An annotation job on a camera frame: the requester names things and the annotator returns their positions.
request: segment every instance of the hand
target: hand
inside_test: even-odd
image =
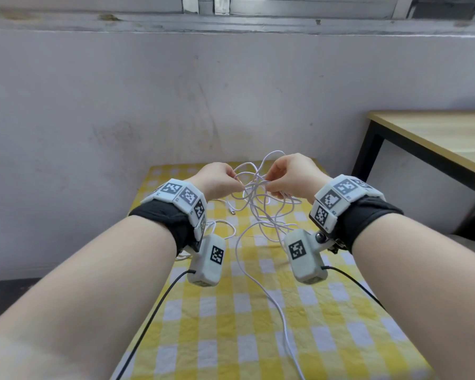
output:
[[[199,191],[204,193],[206,201],[222,198],[234,192],[242,192],[245,186],[234,179],[236,172],[225,163],[211,163],[186,181],[191,182]]]
[[[315,200],[315,193],[331,181],[312,159],[301,153],[280,157],[264,178],[270,181],[266,184],[266,190],[274,196],[283,198],[281,191],[290,196],[305,198],[310,204]]]

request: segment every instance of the tablecloth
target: tablecloth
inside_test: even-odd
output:
[[[152,167],[132,208],[161,183],[170,178],[188,178],[202,166]],[[309,211],[310,204],[304,201],[296,206],[294,213],[286,216],[286,220],[306,230],[315,230],[307,217]],[[226,219],[234,224],[238,235],[255,222],[249,209],[232,215],[221,202],[209,202],[207,214],[208,221]],[[231,234],[231,229],[220,223],[215,233],[225,237]],[[299,378],[285,352],[277,309],[238,268],[234,255],[236,239],[228,240],[218,286],[197,287],[185,277],[175,285],[124,378]],[[325,264],[344,270],[367,287],[351,254],[340,251],[334,255],[324,251],[322,256]],[[242,238],[239,258],[246,271],[266,287],[283,308],[289,339],[306,379],[435,378],[394,320],[341,274],[330,271],[326,281],[312,286],[297,282],[281,246],[268,241],[258,227],[253,227]],[[188,268],[190,261],[174,263],[163,291]]]

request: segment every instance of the black fabric strap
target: black fabric strap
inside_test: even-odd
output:
[[[404,214],[401,209],[385,202],[381,198],[368,196],[360,198],[338,217],[336,237],[341,239],[348,248],[348,251],[352,253],[352,246],[357,236],[377,218],[388,213]]]
[[[193,234],[193,226],[190,224],[188,216],[176,208],[174,204],[151,200],[135,207],[129,213],[129,216],[140,216],[164,224],[173,235],[174,241],[176,241],[176,256],[185,246],[197,245],[196,237]]]

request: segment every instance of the skin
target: skin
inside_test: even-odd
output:
[[[266,189],[306,198],[330,177],[302,154],[276,160]],[[352,253],[367,283],[441,378],[475,379],[475,253],[408,217],[371,223]]]
[[[244,189],[227,164],[189,180],[207,200]],[[266,188],[306,198],[330,177],[301,154],[278,159]],[[389,214],[353,246],[362,275],[442,378],[475,379],[475,254]],[[151,310],[176,246],[161,224],[131,216],[84,246],[0,317],[0,379],[109,379]]]

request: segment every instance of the person's right arm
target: person's right arm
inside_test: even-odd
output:
[[[301,154],[274,163],[268,191],[308,199],[330,178]],[[475,379],[475,253],[398,214],[368,225],[355,262],[406,336],[442,378]]]

